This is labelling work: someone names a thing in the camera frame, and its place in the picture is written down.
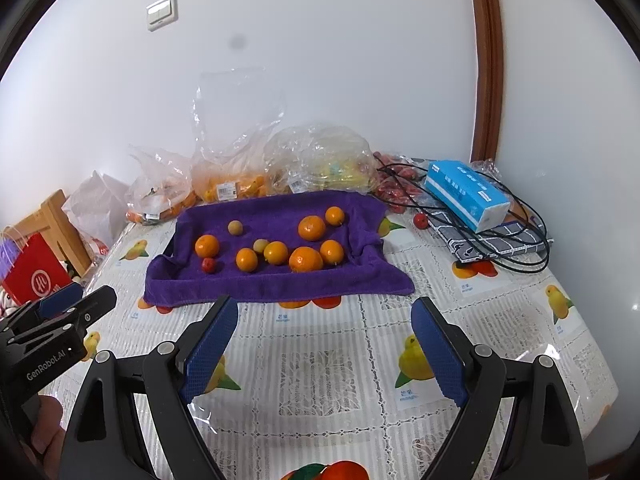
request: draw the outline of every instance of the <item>blue gripper pad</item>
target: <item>blue gripper pad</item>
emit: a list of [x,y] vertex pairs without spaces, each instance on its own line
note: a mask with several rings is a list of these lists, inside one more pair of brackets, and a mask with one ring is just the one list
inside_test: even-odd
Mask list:
[[420,299],[415,300],[411,307],[411,326],[442,393],[447,399],[453,400],[457,407],[462,407],[467,398],[465,369],[436,320]]
[[44,319],[53,319],[80,300],[82,300],[82,285],[71,282],[57,292],[42,298],[38,306],[38,313]]
[[180,396],[187,404],[204,393],[237,324],[238,302],[229,298],[186,361]]

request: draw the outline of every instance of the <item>light switch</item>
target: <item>light switch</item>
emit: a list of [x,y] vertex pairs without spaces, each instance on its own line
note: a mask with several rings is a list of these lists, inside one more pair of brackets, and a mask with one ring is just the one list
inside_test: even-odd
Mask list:
[[177,0],[158,0],[146,8],[146,28],[149,30],[156,30],[177,19]]

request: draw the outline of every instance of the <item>red shopping bag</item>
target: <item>red shopping bag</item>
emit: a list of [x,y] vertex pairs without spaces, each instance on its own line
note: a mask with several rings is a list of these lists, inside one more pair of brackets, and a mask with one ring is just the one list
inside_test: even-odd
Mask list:
[[36,301],[71,283],[71,278],[57,260],[40,233],[31,235],[12,268],[2,280],[2,287],[17,304]]

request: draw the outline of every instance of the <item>table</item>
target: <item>table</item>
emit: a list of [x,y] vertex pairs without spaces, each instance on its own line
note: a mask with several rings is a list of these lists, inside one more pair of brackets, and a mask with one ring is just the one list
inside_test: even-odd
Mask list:
[[[399,357],[412,334],[410,307],[420,296],[429,296],[473,343],[502,357],[531,362],[545,353],[555,359],[583,437],[616,399],[616,383],[578,308],[554,323],[545,291],[553,285],[566,293],[549,270],[522,275],[493,266],[456,276],[440,238],[415,228],[409,213],[388,218],[393,228],[383,251],[414,280],[412,296],[345,296],[332,309],[239,303],[238,326],[225,351],[230,381],[190,406],[227,479],[279,480],[303,465],[338,460],[363,465],[371,480],[420,478],[458,413],[435,379],[396,388]],[[92,327],[100,333],[98,350],[118,357],[147,353],[177,339],[209,309],[210,303],[194,304],[163,315],[137,307],[146,265],[164,251],[174,226],[128,226],[98,268],[87,292],[111,285],[118,295],[116,309]],[[148,257],[121,259],[142,239]],[[78,363],[49,388],[63,404],[64,424],[89,364]],[[146,398],[137,396],[136,403],[156,474],[171,478]],[[478,479],[491,475],[510,410],[511,401],[503,400]]]

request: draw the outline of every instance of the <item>blue tissue box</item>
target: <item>blue tissue box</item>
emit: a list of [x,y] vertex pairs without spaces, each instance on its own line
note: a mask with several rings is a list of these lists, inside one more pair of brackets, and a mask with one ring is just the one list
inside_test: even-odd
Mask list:
[[430,162],[425,184],[475,233],[504,222],[511,205],[504,193],[458,160]]

